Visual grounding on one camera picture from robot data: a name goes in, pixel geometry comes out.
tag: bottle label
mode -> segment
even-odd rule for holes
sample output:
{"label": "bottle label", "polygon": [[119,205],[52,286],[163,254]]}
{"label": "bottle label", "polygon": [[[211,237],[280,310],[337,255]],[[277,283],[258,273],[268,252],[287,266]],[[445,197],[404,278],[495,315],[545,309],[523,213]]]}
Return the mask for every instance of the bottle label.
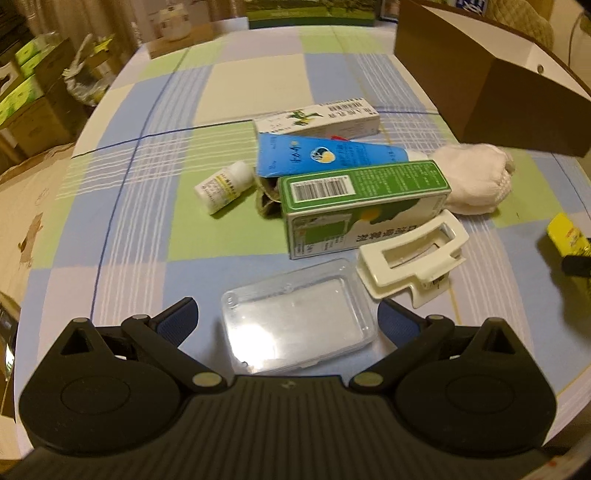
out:
{"label": "bottle label", "polygon": [[226,206],[239,196],[231,179],[225,172],[219,173],[214,178],[204,183],[201,188],[207,194],[217,210]]}

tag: white toothpaste box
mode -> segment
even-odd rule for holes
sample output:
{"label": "white toothpaste box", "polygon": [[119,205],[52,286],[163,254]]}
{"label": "white toothpaste box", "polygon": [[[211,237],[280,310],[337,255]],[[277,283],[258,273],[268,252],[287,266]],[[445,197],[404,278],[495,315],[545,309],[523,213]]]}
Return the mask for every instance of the white toothpaste box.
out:
{"label": "white toothpaste box", "polygon": [[254,120],[259,133],[346,139],[379,131],[379,113],[363,98],[311,105]]}

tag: round logo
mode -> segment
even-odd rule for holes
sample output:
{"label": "round logo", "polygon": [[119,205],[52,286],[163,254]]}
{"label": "round logo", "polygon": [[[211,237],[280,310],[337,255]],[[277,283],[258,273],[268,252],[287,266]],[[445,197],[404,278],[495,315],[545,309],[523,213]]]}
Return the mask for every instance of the round logo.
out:
{"label": "round logo", "polygon": [[313,160],[316,160],[320,163],[331,163],[335,161],[335,154],[333,154],[328,148],[326,147],[318,147],[312,151],[310,154]]}

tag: brown box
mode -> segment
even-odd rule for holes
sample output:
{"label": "brown box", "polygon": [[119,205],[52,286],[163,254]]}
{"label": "brown box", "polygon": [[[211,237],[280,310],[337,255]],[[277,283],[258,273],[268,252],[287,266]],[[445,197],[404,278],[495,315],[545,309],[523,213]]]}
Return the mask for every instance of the brown box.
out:
{"label": "brown box", "polygon": [[148,53],[151,59],[161,57],[167,53],[180,50],[181,48],[192,47],[198,43],[213,40],[213,26],[211,23],[203,25],[196,25],[191,29],[191,33],[188,37],[181,38],[180,40],[169,41],[166,38],[158,38],[146,43],[148,47]]}
{"label": "brown box", "polygon": [[76,139],[86,122],[83,106],[59,80],[44,96],[24,105],[3,124],[29,157]]}
{"label": "brown box", "polygon": [[402,0],[394,53],[460,142],[579,157],[591,147],[591,89],[517,30]]}
{"label": "brown box", "polygon": [[56,80],[61,79],[62,72],[70,66],[75,56],[72,42],[67,38],[35,66],[33,73],[43,92],[47,92]]}
{"label": "brown box", "polygon": [[112,53],[101,50],[85,60],[86,66],[97,80],[105,79],[112,83],[123,69],[120,59]]}

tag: white lid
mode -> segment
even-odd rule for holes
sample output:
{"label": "white lid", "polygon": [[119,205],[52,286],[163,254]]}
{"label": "white lid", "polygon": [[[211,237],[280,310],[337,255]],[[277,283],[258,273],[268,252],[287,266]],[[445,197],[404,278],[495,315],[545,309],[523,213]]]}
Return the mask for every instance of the white lid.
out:
{"label": "white lid", "polygon": [[344,258],[227,291],[222,312],[237,374],[308,367],[378,333],[363,285]]}
{"label": "white lid", "polygon": [[236,181],[236,186],[240,191],[243,192],[254,183],[255,172],[252,167],[249,167],[243,161],[237,161],[227,168],[233,179]]}

